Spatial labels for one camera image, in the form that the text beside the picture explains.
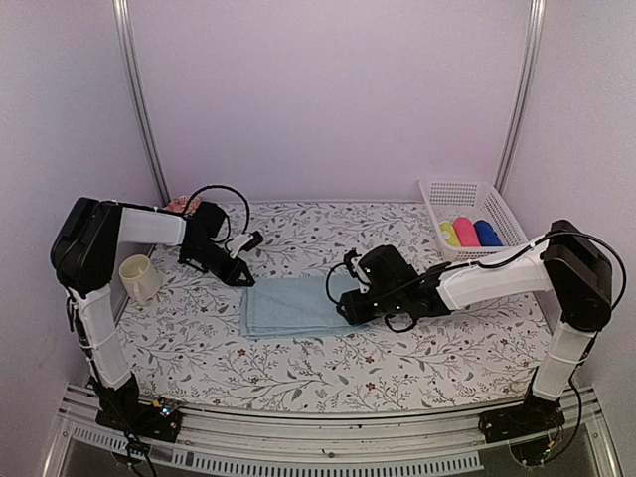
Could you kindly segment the light blue towel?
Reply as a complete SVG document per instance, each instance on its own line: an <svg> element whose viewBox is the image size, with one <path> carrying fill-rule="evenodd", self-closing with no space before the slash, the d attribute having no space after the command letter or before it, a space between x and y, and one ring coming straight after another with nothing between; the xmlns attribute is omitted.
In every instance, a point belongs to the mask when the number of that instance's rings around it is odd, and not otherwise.
<svg viewBox="0 0 636 477"><path fill-rule="evenodd" d="M244 291L240 334L251 339L320 338L370 328L351 325L327 295L338 297L357 289L347 275L262 279Z"/></svg>

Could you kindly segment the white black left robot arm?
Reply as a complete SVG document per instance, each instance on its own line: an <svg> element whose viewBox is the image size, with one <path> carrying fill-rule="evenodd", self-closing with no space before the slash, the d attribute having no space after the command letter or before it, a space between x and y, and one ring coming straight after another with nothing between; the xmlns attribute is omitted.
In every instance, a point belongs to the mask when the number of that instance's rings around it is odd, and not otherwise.
<svg viewBox="0 0 636 477"><path fill-rule="evenodd" d="M162 244L179 250L178 261L211 273L231 287L252 287L254 278L240 254L259 246L259 232L222 240L226 220L219 206L202 202L194 212L99 201L74 204L51 249L51 263L66 292L72 332L104 388L118 391L134 377L116 337L110 302L117 248L122 243Z"/></svg>

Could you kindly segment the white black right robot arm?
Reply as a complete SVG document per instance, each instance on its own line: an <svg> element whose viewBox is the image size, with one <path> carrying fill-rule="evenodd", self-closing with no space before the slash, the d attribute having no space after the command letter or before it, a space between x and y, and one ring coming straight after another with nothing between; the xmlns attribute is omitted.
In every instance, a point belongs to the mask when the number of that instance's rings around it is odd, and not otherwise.
<svg viewBox="0 0 636 477"><path fill-rule="evenodd" d="M521 432L534 433L551 419L551 402L560 398L610 321L616 300L609 250L566 220L554 222L546 234L526 244L478 259L443 262L424 273L416 272L395 246L380 245L365 255L345 255L342 264L359 285L332 302L350 325L389 321L400 314L416 323L502 297L553 292L559 322L532 378L530 398L513 418Z"/></svg>

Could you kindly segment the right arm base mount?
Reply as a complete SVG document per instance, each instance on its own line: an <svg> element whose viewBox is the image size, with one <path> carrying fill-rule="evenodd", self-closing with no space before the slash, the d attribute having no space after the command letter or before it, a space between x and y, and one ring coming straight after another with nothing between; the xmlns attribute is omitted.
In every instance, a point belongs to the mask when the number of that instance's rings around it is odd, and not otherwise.
<svg viewBox="0 0 636 477"><path fill-rule="evenodd" d="M560 401L528 396L521 404L484 411L478 429L487 443L516 439L565 424Z"/></svg>

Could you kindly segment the dark blue towel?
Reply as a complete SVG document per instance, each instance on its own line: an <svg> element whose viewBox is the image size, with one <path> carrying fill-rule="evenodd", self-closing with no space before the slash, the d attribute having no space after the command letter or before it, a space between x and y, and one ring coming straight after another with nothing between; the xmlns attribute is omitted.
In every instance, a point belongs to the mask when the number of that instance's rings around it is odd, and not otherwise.
<svg viewBox="0 0 636 477"><path fill-rule="evenodd" d="M494 228L486 221L480 220L473 224L480 245L483 247L500 247L503 245Z"/></svg>

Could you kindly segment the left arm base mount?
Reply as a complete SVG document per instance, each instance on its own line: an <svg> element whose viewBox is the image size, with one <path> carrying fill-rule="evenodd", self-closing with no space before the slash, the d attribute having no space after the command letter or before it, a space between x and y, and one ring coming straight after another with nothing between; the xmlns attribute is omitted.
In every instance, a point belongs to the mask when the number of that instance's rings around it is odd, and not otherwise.
<svg viewBox="0 0 636 477"><path fill-rule="evenodd" d="M136 397L100 397L96 423L132 437L175 443L183 415L170 405L142 403Z"/></svg>

